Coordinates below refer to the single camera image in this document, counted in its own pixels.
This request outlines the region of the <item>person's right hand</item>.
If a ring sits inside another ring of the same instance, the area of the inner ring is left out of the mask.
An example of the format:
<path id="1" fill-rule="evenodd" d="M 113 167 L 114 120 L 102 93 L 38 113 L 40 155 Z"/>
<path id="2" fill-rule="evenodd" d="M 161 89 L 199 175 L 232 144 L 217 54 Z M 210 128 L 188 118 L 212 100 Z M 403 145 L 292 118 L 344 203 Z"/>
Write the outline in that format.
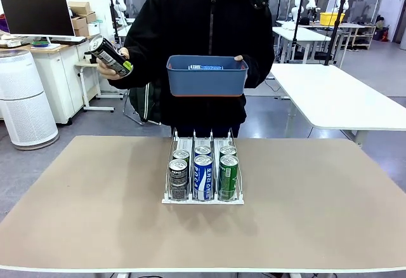
<path id="1" fill-rule="evenodd" d="M 129 51 L 127 48 L 123 47 L 119 50 L 119 52 L 124 55 L 124 57 L 128 60 L 129 59 Z M 96 59 L 96 62 L 98 64 L 97 69 L 99 73 L 108 80 L 119 80 L 122 79 L 122 77 L 116 73 L 113 69 L 110 69 L 105 65 L 99 58 Z"/>

